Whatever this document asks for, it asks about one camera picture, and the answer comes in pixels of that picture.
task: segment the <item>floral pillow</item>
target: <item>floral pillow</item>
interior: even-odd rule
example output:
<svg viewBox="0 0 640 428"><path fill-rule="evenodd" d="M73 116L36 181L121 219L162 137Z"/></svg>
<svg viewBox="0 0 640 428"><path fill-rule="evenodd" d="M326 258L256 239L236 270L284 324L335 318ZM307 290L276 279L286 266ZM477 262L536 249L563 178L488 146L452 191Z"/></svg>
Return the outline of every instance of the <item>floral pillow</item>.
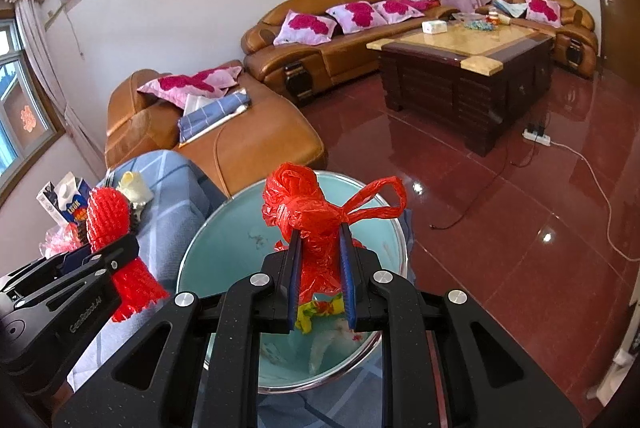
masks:
<svg viewBox="0 0 640 428"><path fill-rule="evenodd" d="M313 14L296 13L289 9L280 33L273 41L274 45L284 43L303 43L320 45L331 41L337 23L331 18Z"/></svg>
<svg viewBox="0 0 640 428"><path fill-rule="evenodd" d="M560 4L553 0L525 0L527 2L527 20L561 27Z"/></svg>
<svg viewBox="0 0 640 428"><path fill-rule="evenodd" d="M212 100L222 98L230 87L238 84L236 78L241 71L242 67L239 66L216 67L215 69L200 71L193 76L184 74L164 76L146 82L138 89L138 92L153 94L184 109L189 94L204 96Z"/></svg>
<svg viewBox="0 0 640 428"><path fill-rule="evenodd" d="M386 25L382 18L369 2L351 2L350 4L336 5L326 10L333 16L345 34L357 33L365 29L371 29L380 25Z"/></svg>
<svg viewBox="0 0 640 428"><path fill-rule="evenodd" d="M417 9L399 0L384 0L373 5L387 23L400 23L409 18L422 18L424 15Z"/></svg>

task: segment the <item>brown leather sofa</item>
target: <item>brown leather sofa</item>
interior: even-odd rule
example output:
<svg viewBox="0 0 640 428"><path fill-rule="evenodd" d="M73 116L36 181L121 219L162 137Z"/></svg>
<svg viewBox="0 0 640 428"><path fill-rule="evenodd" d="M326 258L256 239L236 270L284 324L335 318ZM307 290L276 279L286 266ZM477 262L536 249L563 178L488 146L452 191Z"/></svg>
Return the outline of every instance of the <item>brown leather sofa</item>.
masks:
<svg viewBox="0 0 640 428"><path fill-rule="evenodd" d="M229 65L241 65L238 60ZM226 195L264 179L290 161L314 169L326 167L322 141L291 102L242 72L238 83L252 100L243 114L178 147L180 108L138 87L160 74L134 72L112 93L107 114L106 164L114 168L151 150L173 149L191 159Z"/></svg>
<svg viewBox="0 0 640 428"><path fill-rule="evenodd" d="M327 9L335 5L357 1L359 0L287 0L271 9L242 37L241 46L246 53L246 70L275 92L297 102L297 98L290 94L285 86L286 65L301 62L311 74L313 94L318 94L333 85L378 69L378 54L367 49L368 42L416 29L425 20L446 20L457 11L453 7L435 7L425 11L424 18L411 18L402 23L375 27L349 35L342 34L340 26L337 25L329 43L319 46L273 46L273 40L280 32L289 9L323 15ZM365 1L374 4L382 0Z"/></svg>
<svg viewBox="0 0 640 428"><path fill-rule="evenodd" d="M522 4L525 0L505 0L510 4ZM554 60L585 78L593 78L598 56L598 37L593 32L595 22L591 13L573 0L555 0L560 4L562 27L512 18L512 25L536 29L556 39ZM487 6L476 12L487 14Z"/></svg>

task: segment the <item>pink curtain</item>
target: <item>pink curtain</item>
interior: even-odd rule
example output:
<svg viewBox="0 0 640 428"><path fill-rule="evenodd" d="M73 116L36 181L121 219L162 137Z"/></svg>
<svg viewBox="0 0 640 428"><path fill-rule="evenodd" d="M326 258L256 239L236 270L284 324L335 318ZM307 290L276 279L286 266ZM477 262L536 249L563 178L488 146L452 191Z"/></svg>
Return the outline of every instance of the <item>pink curtain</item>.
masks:
<svg viewBox="0 0 640 428"><path fill-rule="evenodd" d="M106 171L104 157L97 143L87 133L73 108L67 103L65 91L56 76L42 22L38 17L36 4L44 0L4 0L15 6L15 19L20 38L31 67L44 91L47 93L59 115L62 116L66 132L78 147L82 157L94 175L101 179Z"/></svg>

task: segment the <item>wooden door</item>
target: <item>wooden door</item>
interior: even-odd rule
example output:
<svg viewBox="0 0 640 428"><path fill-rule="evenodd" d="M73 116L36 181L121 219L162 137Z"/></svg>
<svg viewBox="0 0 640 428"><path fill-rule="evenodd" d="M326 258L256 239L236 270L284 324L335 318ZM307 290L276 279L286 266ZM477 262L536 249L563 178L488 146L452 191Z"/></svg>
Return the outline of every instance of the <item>wooden door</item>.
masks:
<svg viewBox="0 0 640 428"><path fill-rule="evenodd" d="M604 68L640 85L640 0L600 0Z"/></svg>

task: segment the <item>silver screw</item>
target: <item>silver screw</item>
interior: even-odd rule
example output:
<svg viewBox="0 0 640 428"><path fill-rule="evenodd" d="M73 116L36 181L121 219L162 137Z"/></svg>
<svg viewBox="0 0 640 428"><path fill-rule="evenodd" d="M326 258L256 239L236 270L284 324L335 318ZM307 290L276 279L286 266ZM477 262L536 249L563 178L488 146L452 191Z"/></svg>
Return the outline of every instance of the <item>silver screw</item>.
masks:
<svg viewBox="0 0 640 428"><path fill-rule="evenodd" d="M188 307L193 303L193 294L191 293L180 293L178 296L174 298L174 303L178 307Z"/></svg>
<svg viewBox="0 0 640 428"><path fill-rule="evenodd" d="M269 280L269 275L264 273L256 273L251 278L249 278L249 282L251 282L251 285L255 285L256 287L267 285L269 283Z"/></svg>
<svg viewBox="0 0 640 428"><path fill-rule="evenodd" d="M447 297L449 297L449 301L451 303L455 303L457 305L462 305L464 302L466 302L466 293L459 289L449 291Z"/></svg>
<svg viewBox="0 0 640 428"><path fill-rule="evenodd" d="M373 280L378 283L389 283L394 279L394 276L389 271L376 271L373 274Z"/></svg>

